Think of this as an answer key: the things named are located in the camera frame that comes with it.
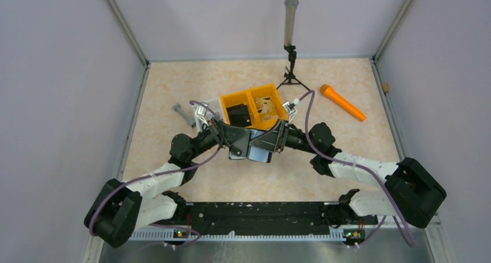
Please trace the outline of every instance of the gray tool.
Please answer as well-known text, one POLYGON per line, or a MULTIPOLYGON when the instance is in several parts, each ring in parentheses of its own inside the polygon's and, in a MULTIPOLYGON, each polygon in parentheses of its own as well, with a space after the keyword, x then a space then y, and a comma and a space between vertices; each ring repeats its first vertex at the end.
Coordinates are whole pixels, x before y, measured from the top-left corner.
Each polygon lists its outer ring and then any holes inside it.
POLYGON ((192 117, 192 116, 189 116, 186 112, 184 112, 181 108, 181 105, 179 105, 179 103, 175 104, 172 109, 174 111, 177 111, 177 113, 179 113, 182 118, 184 118, 184 120, 186 120, 186 122, 188 123, 189 126, 191 126, 191 128, 194 128, 196 127, 196 121, 195 121, 195 118, 192 117))
POLYGON ((295 12, 298 6, 298 0, 285 0, 285 8, 287 9, 285 19, 285 47, 292 45, 293 25, 295 23, 295 12))

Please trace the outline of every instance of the black object in bin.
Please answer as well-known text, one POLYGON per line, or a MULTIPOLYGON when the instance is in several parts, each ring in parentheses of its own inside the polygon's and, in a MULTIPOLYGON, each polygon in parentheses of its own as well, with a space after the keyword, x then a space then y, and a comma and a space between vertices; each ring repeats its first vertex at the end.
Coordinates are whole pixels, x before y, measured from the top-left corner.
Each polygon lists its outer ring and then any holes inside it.
POLYGON ((237 127, 249 127, 252 125, 249 110, 244 104, 234 105, 227 108, 230 125, 237 127))

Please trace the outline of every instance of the beige floor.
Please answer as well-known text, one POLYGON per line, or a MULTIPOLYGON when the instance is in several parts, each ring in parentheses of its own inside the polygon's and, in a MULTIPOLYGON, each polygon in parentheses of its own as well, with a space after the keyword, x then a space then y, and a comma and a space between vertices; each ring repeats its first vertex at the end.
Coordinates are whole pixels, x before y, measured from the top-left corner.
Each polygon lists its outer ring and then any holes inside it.
MULTIPOLYGON (((189 100, 206 100, 250 87, 279 84, 286 60, 193 61, 152 63, 146 83, 124 179, 157 169, 169 159, 171 139, 196 130, 172 110, 180 103, 192 112, 189 100)), ((359 122, 331 100, 316 94, 310 126, 325 122, 336 137, 335 146, 370 159, 398 160, 394 141, 382 107, 368 59, 297 60, 297 77, 318 92, 323 83, 360 109, 367 119, 359 122)), ((283 86, 283 101, 305 92, 301 86, 283 86)), ((294 124, 304 129, 307 101, 301 104, 294 124)), ((212 151, 195 159, 201 162, 212 151)), ((312 154, 285 149, 271 163, 230 161, 222 149, 201 167, 193 180, 175 189, 188 201, 314 201, 337 200, 357 182, 318 175, 309 163, 312 154)))

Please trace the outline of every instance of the orange object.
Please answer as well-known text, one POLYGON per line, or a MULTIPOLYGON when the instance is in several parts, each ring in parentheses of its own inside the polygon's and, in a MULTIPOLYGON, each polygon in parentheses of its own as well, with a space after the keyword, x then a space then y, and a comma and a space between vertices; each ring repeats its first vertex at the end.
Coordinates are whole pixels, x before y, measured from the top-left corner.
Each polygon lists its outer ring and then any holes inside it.
POLYGON ((343 97, 337 94, 332 87, 328 85, 322 85, 320 91, 322 95, 331 99, 333 102, 345 109, 345 111, 354 116, 356 119, 363 121, 367 118, 363 113, 361 113, 361 111, 359 111, 343 97))
POLYGON ((235 105, 246 105, 251 125, 248 128, 269 130, 278 118, 287 120, 288 116, 283 108, 280 95, 274 84, 254 87, 244 91, 223 95, 220 97, 225 114, 225 122, 230 124, 227 108, 235 105))

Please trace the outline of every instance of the metal frame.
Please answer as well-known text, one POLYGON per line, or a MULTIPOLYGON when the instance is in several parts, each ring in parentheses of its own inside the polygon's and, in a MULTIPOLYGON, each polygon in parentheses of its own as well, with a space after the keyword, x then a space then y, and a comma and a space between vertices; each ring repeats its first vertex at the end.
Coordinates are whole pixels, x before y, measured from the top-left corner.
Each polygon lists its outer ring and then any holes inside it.
POLYGON ((399 13, 397 13, 397 16, 395 17, 394 21, 390 25, 389 30, 385 34, 384 38, 382 39, 382 43, 380 44, 379 48, 377 49, 377 52, 373 56, 373 60, 377 63, 380 58, 382 57, 383 53, 385 52, 386 48, 392 41, 392 38, 394 35, 397 33, 399 30, 399 27, 401 26, 402 22, 406 18, 409 10, 411 9, 413 3, 415 0, 405 0, 404 4, 402 4, 401 9, 399 10, 399 13))
POLYGON ((148 66, 149 61, 148 59, 146 59, 145 54, 143 54, 143 50, 141 49, 140 44, 138 44, 135 35, 133 35, 133 32, 131 31, 131 28, 128 25, 128 22, 124 19, 123 13, 121 13, 121 10, 119 9, 116 1, 115 0, 104 0, 104 1, 108 5, 119 27, 123 31, 124 37, 126 37, 131 48, 138 56, 138 59, 140 60, 141 64, 143 64, 144 66, 148 66))
MULTIPOLYGON (((321 55, 321 54, 303 54, 302 59, 369 59, 372 54, 360 55, 321 55)), ((199 58, 176 58, 176 59, 152 59, 150 62, 190 62, 190 61, 232 61, 232 60, 276 60, 285 59, 284 54, 271 56, 223 56, 223 57, 199 57, 199 58)))
MULTIPOLYGON (((391 40, 394 38, 399 27, 404 22, 404 19, 406 18, 406 16, 407 16, 410 8, 412 7, 414 1, 415 0, 405 0, 404 4, 401 6, 396 18, 394 19, 389 30, 387 31, 387 34, 384 36, 382 43, 378 47, 377 52, 373 55, 373 57, 370 58, 372 71, 373 71, 373 74, 375 76, 375 82, 377 84, 377 87, 378 87, 378 90, 380 93, 380 98, 382 99, 382 104, 383 104, 384 110, 386 112, 387 119, 389 121, 389 126, 390 126, 390 129, 391 129, 391 132, 392 132, 392 135, 394 138, 394 142, 396 145, 396 149, 397 149, 397 152, 398 152, 400 158, 407 156, 408 149, 406 147, 406 144, 404 141, 404 136, 403 136, 403 133, 400 129, 400 124, 398 123, 397 114, 394 111, 394 107, 392 105, 390 95, 384 93, 382 90, 382 83, 383 83, 384 79, 383 79, 383 75, 382 75, 380 68, 379 68, 379 60, 384 55, 384 52, 387 49, 387 47, 389 46, 391 40)), ((135 101, 135 106, 133 109, 133 114, 132 114, 131 121, 129 124, 128 134, 127 134, 124 146, 122 148, 121 160, 119 161, 119 163, 116 166, 116 171, 115 171, 116 175, 115 176, 116 176, 116 178, 121 179, 123 172, 124 172, 124 167, 126 165, 126 160, 127 160, 129 148, 131 145, 131 139, 133 137, 133 132, 134 132, 138 112, 140 111, 141 100, 143 98, 146 80, 148 78, 148 74, 149 74, 149 70, 150 70, 150 62, 146 59, 144 52, 140 48, 140 45, 138 44, 133 32, 131 31, 127 21, 125 20, 122 12, 120 11, 116 1, 115 0, 105 0, 105 2, 107 3, 109 9, 111 10, 116 22, 119 24, 123 34, 125 35, 128 43, 130 44, 131 48, 133 49, 135 54, 138 56, 139 61, 145 66, 145 71, 144 71, 143 77, 141 79, 140 88, 138 90, 137 98, 135 101)), ((366 57, 366 56, 350 56, 350 58, 353 58, 353 57, 366 57)), ((384 227, 392 228, 393 225, 391 225, 389 223, 389 224, 386 224, 384 227)), ((452 250, 450 248, 449 243, 446 240, 445 232, 441 227, 438 216, 436 216, 434 218, 432 223, 428 226, 427 229, 425 229, 425 231, 426 231, 426 235, 428 237, 428 241, 430 243, 431 251, 433 253, 433 257, 434 257, 435 262, 436 263, 455 262, 454 256, 452 254, 452 250)), ((90 236, 89 241, 87 243, 86 252, 85 252, 83 262, 84 263, 99 262, 103 245, 104 245, 104 241, 102 241, 100 238, 94 238, 94 237, 90 236)))

